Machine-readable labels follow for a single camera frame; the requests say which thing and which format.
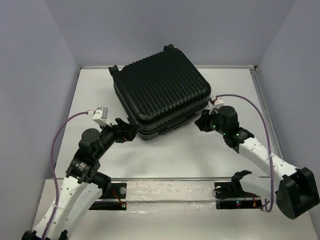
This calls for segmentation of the black ribbed hard-shell suitcase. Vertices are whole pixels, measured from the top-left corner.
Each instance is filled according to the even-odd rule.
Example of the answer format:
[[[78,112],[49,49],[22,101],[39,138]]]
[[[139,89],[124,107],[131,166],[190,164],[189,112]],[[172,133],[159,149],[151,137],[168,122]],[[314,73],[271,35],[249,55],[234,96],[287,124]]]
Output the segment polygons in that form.
[[[201,114],[211,96],[211,85],[173,44],[163,51],[122,68],[108,68],[113,87],[138,136],[150,141]]]

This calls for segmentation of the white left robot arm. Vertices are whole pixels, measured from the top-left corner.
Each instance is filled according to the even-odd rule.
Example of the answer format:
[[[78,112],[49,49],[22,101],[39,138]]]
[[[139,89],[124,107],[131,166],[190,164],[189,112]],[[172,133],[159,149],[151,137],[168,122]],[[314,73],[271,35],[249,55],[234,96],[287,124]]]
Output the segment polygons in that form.
[[[110,194],[111,178],[99,172],[100,159],[114,143],[131,142],[139,126],[116,118],[104,122],[100,130],[86,129],[65,172],[62,185],[40,222],[26,231],[24,240],[68,240],[93,203]]]

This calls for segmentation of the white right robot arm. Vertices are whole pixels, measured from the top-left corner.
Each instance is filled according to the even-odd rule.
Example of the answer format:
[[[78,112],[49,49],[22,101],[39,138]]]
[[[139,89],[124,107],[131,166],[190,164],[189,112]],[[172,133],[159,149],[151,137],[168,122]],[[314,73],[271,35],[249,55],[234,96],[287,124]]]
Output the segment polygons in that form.
[[[320,203],[315,176],[307,168],[298,168],[285,162],[265,147],[253,133],[240,126],[238,114],[232,106],[205,109],[195,125],[201,132],[217,132],[225,144],[240,156],[254,163],[266,173],[269,183],[260,180],[249,182],[235,174],[230,190],[235,196],[249,192],[265,200],[265,210],[270,212],[273,205],[289,219],[294,220]]]

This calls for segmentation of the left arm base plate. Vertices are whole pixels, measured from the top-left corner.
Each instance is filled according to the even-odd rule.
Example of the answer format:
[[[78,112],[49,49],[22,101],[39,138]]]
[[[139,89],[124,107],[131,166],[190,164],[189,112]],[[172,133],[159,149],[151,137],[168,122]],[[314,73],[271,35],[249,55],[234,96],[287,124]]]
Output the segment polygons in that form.
[[[126,211],[127,183],[112,182],[108,193],[103,193],[89,208],[91,211]]]

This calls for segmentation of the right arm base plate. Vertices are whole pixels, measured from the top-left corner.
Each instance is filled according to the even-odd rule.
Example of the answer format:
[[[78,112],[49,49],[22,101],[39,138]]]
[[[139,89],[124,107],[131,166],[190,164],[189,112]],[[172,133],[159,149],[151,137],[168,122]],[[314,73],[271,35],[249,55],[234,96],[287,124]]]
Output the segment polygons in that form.
[[[212,195],[217,210],[262,209],[264,206],[259,196],[243,191],[237,182],[215,182]]]

